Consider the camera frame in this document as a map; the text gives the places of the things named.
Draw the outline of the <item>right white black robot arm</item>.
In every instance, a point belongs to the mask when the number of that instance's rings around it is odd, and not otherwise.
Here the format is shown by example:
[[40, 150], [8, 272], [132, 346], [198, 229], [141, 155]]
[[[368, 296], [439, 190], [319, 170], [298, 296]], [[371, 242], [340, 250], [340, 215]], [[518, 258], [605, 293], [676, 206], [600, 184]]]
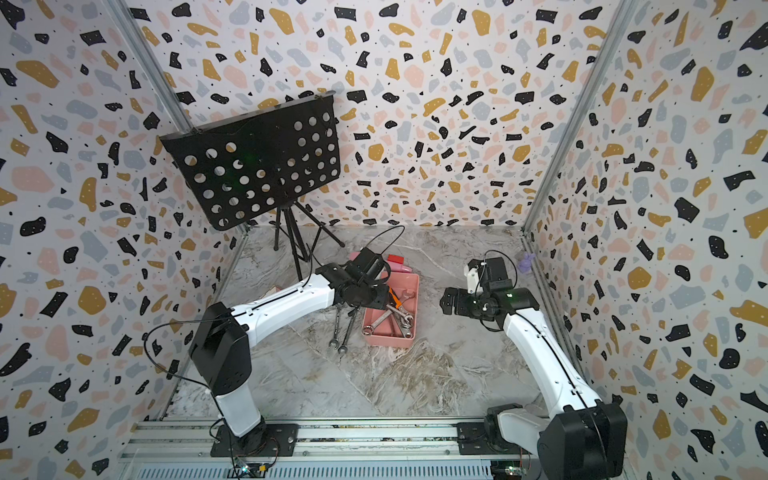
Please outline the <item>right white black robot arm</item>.
[[534, 376], [547, 413], [519, 404], [491, 407], [481, 441], [497, 451], [518, 447], [537, 458], [547, 479], [612, 479], [623, 472], [628, 420], [577, 372], [541, 307], [525, 289], [470, 293], [448, 288], [440, 300], [446, 315], [478, 320], [517, 347]]

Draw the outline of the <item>medium silver combination wrench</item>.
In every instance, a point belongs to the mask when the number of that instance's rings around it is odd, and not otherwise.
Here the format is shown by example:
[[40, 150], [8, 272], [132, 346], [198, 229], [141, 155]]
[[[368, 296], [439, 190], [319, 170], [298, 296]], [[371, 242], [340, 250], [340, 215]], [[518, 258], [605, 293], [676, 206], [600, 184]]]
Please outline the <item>medium silver combination wrench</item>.
[[340, 356], [344, 356], [348, 351], [348, 342], [349, 338], [353, 332], [354, 325], [358, 316], [359, 308], [355, 307], [349, 312], [349, 322], [347, 324], [343, 340], [340, 344], [340, 346], [337, 349], [337, 352]]

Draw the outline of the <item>silver adjustable wrench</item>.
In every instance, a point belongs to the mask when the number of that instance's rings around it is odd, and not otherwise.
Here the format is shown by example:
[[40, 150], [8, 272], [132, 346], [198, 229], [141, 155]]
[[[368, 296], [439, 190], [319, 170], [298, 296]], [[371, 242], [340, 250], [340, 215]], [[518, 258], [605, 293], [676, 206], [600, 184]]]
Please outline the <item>silver adjustable wrench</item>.
[[396, 309], [396, 311], [397, 311], [398, 325], [399, 325], [401, 335], [404, 338], [408, 338], [408, 339], [412, 338], [413, 337], [412, 327], [413, 327], [413, 320], [414, 320], [413, 315], [410, 312], [408, 312], [404, 307], [399, 307]]

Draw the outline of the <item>small silver combination wrench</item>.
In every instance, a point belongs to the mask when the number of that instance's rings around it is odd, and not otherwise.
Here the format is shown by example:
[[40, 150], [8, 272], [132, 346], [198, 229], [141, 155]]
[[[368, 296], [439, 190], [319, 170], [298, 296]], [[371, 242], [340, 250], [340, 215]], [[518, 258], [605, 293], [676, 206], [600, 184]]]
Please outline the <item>small silver combination wrench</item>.
[[336, 313], [334, 317], [334, 323], [333, 323], [333, 331], [332, 331], [332, 337], [328, 343], [328, 346], [332, 349], [337, 349], [339, 347], [339, 331], [340, 331], [340, 320], [341, 315], [343, 311], [343, 306], [341, 304], [336, 306]]

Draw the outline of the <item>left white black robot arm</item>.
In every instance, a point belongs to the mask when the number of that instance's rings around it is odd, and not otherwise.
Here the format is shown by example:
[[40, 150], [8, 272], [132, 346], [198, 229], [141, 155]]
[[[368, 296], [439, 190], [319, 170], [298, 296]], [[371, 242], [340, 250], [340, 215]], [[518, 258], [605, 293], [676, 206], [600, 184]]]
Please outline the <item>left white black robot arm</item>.
[[379, 308], [390, 300], [389, 277], [353, 262], [321, 266], [307, 279], [262, 299], [205, 312], [190, 357], [229, 433], [246, 439], [263, 428], [263, 416], [249, 386], [251, 349], [277, 330], [334, 305]]

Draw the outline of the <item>pink plastic storage box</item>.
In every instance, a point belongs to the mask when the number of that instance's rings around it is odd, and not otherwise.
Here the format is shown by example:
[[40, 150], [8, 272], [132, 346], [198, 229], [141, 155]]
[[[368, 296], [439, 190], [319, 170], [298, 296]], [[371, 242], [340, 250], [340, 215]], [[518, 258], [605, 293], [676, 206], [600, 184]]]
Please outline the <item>pink plastic storage box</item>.
[[362, 334], [371, 346], [409, 349], [417, 333], [420, 277], [394, 272], [388, 285], [389, 305], [383, 310], [365, 310]]

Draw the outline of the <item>large silver combination wrench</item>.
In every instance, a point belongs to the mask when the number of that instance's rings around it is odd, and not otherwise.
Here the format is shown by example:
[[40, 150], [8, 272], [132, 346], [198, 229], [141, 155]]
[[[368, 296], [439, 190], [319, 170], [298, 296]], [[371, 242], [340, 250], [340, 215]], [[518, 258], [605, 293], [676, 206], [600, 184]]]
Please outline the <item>large silver combination wrench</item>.
[[397, 311], [392, 306], [388, 306], [384, 313], [376, 318], [372, 323], [364, 325], [362, 328], [362, 333], [365, 336], [371, 336], [374, 334], [378, 335], [378, 330], [385, 324], [389, 325], [392, 335], [395, 337], [404, 338], [401, 335], [399, 329]]

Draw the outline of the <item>orange handled adjustable wrench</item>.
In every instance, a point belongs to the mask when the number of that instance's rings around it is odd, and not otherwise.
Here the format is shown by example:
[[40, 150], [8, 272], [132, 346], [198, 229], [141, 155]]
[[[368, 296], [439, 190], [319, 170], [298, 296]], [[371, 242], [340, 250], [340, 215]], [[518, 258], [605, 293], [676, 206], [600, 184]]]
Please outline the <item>orange handled adjustable wrench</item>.
[[389, 294], [389, 305], [395, 309], [400, 309], [402, 307], [402, 301], [391, 287], [388, 288], [388, 294]]

